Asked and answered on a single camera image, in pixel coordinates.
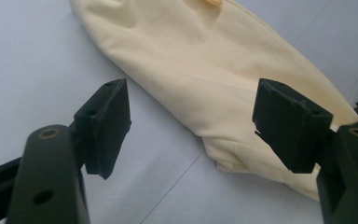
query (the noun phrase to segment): yellow fabric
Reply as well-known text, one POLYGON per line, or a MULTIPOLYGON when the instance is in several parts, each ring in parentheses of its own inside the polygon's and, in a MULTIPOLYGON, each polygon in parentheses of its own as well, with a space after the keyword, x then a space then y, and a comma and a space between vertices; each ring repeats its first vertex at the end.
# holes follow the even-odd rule
POLYGON ((196 135, 224 172, 279 181, 317 198, 315 176, 293 175, 255 134, 258 79, 286 83, 334 114, 358 116, 329 80, 246 8, 205 0, 71 0, 103 53, 196 135))

